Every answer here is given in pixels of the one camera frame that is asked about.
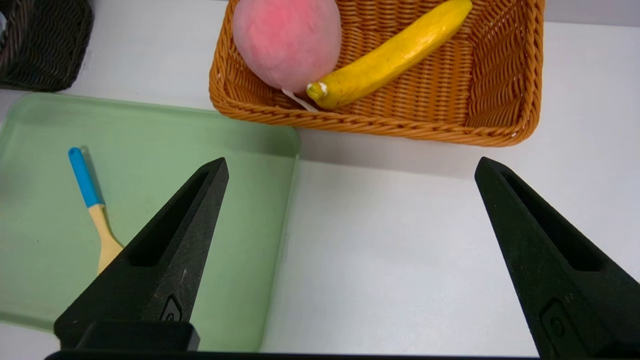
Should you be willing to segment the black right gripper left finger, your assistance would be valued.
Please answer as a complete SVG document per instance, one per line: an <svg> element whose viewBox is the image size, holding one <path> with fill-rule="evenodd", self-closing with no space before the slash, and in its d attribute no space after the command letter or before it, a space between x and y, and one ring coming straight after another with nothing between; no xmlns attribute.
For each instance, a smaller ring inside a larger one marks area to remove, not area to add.
<svg viewBox="0 0 640 360"><path fill-rule="evenodd" d="M229 171L199 167L54 323L61 350L196 351L190 323Z"/></svg>

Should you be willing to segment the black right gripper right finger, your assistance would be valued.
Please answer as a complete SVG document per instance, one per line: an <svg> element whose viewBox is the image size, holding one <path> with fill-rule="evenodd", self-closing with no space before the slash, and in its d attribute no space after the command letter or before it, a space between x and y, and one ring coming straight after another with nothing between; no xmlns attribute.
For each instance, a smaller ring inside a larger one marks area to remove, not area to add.
<svg viewBox="0 0 640 360"><path fill-rule="evenodd" d="M638 358L638 281L504 164L474 179L539 357Z"/></svg>

